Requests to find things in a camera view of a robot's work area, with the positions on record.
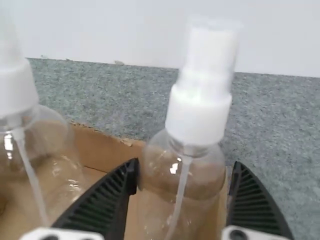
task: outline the mounting hole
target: mounting hole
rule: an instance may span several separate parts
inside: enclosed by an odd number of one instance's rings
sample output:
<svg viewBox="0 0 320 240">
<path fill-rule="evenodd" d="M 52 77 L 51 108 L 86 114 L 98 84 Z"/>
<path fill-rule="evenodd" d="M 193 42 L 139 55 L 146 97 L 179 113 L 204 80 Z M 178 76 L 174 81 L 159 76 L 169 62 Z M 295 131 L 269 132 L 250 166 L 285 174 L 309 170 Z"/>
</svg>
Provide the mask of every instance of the mounting hole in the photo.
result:
<svg viewBox="0 0 320 240">
<path fill-rule="evenodd" d="M 240 230 L 233 230 L 229 235 L 231 240 L 248 240 L 247 235 Z"/>
<path fill-rule="evenodd" d="M 44 238 L 41 238 L 41 240 L 59 240 L 59 237 L 57 235 L 48 235 Z"/>
</svg>

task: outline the white spray nozzle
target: white spray nozzle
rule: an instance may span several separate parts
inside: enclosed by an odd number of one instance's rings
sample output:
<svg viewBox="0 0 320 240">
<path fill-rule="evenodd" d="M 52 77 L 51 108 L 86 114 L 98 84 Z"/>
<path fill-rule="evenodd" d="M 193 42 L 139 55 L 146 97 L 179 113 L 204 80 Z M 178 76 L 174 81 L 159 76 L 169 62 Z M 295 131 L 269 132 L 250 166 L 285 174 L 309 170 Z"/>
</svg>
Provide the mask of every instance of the white spray nozzle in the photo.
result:
<svg viewBox="0 0 320 240">
<path fill-rule="evenodd" d="M 31 66 L 22 55 L 8 11 L 0 8 L 0 119 L 39 101 Z"/>
<path fill-rule="evenodd" d="M 230 20 L 191 21 L 185 64 L 172 86 L 165 121 L 169 135 L 179 142 L 207 146 L 223 138 L 240 29 Z"/>
</svg>

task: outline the cardboard box flap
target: cardboard box flap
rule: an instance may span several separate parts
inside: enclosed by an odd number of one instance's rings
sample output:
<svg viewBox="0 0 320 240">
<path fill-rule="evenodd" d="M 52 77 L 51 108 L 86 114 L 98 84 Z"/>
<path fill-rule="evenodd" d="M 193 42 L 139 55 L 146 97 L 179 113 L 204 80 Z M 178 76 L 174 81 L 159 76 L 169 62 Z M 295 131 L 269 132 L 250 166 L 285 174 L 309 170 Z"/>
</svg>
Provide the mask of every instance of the cardboard box flap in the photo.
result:
<svg viewBox="0 0 320 240">
<path fill-rule="evenodd" d="M 110 172 L 132 158 L 140 158 L 143 141 L 118 138 L 83 124 L 72 124 L 75 145 L 82 164 L 88 168 Z"/>
</svg>

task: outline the white pump sprayer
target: white pump sprayer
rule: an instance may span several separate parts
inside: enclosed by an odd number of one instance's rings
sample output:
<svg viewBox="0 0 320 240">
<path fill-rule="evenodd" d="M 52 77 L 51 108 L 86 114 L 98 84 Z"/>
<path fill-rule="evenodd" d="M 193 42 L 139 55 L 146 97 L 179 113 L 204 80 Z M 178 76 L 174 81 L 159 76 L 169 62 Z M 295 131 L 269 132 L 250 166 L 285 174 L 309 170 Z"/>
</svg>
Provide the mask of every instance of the white pump sprayer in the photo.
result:
<svg viewBox="0 0 320 240">
<path fill-rule="evenodd" d="M 15 26 L 0 8 L 0 119 L 7 121 L 23 161 L 43 225 L 49 224 L 40 185 L 25 149 L 21 113 L 37 105 L 39 96 L 29 61 L 23 57 Z"/>
<path fill-rule="evenodd" d="M 239 30 L 238 23 L 226 20 L 198 18 L 191 23 L 185 65 L 172 86 L 165 121 L 168 134 L 185 147 L 174 211 L 164 240 L 172 239 L 178 223 L 193 147 L 217 144 L 224 136 Z"/>
</svg>

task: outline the bottle neck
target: bottle neck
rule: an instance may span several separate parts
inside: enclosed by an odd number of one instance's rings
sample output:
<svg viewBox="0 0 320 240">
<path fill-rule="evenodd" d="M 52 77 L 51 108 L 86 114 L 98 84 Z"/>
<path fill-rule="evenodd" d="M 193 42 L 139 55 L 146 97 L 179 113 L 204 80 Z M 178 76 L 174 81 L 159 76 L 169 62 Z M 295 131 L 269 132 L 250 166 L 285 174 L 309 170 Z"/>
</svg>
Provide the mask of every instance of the bottle neck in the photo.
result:
<svg viewBox="0 0 320 240">
<path fill-rule="evenodd" d="M 36 105 L 21 113 L 0 118 L 0 133 L 11 131 L 17 127 L 27 129 L 35 122 L 38 114 L 39 108 L 38 105 Z"/>
<path fill-rule="evenodd" d="M 196 145 L 187 145 L 183 142 L 179 142 L 178 140 L 172 138 L 170 135 L 168 136 L 169 146 L 172 150 L 179 156 L 188 156 L 193 159 L 203 158 L 207 154 L 209 154 L 211 150 L 211 146 L 196 146 Z"/>
</svg>

